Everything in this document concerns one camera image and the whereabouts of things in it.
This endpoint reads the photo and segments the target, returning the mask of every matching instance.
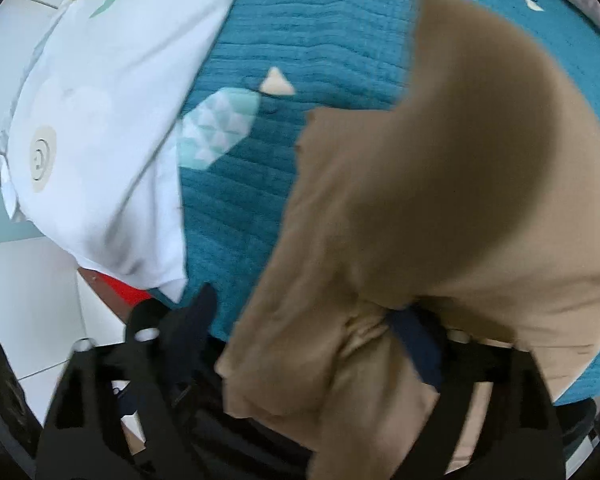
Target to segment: light blue hexagon patch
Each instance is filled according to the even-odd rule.
[[[178,164],[206,170],[251,132],[260,94],[245,88],[221,88],[180,121]]]

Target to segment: black speaker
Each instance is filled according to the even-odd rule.
[[[32,479],[42,427],[0,345],[0,479]]]

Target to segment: floor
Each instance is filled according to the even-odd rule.
[[[82,276],[76,274],[76,280],[82,314],[81,321],[86,336],[93,339],[96,345],[99,346],[122,342],[125,325],[91,290],[91,287]],[[65,362],[20,379],[20,384],[27,397],[27,403],[41,423],[44,422],[46,417],[46,412],[58,379],[62,375],[64,365]],[[141,436],[139,426],[132,419],[133,417],[125,418],[125,422],[128,423],[135,434]]]

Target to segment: bed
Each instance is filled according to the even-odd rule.
[[[582,13],[566,0],[475,1],[535,37],[600,119],[600,32]],[[262,95],[244,140],[206,171],[180,168],[189,283],[179,304],[162,299],[186,305],[212,282],[219,314],[211,333],[228,340],[276,243],[304,114],[317,105],[391,107],[409,71],[415,15],[415,0],[235,1],[181,115],[221,88],[257,90],[272,66],[296,94]],[[600,354],[558,403],[596,394]]]

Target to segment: black device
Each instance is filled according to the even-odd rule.
[[[41,431],[0,345],[0,479],[35,478]]]
[[[72,355],[40,438],[37,480],[224,479],[218,468],[231,460],[241,478],[270,478],[262,461],[232,453],[237,436],[258,429],[253,421],[241,421],[214,442],[196,430],[204,419],[197,418],[203,402],[194,377],[216,312],[215,290],[205,285],[181,310],[155,301],[136,307],[125,343],[87,344]],[[530,352],[472,340],[441,344],[440,398],[394,479],[564,480],[560,426]],[[120,394],[123,413],[138,411],[146,437],[146,449],[135,456],[120,426],[114,380],[130,381]],[[481,381],[494,386],[474,456],[445,475]],[[251,447],[251,454],[259,452]]]

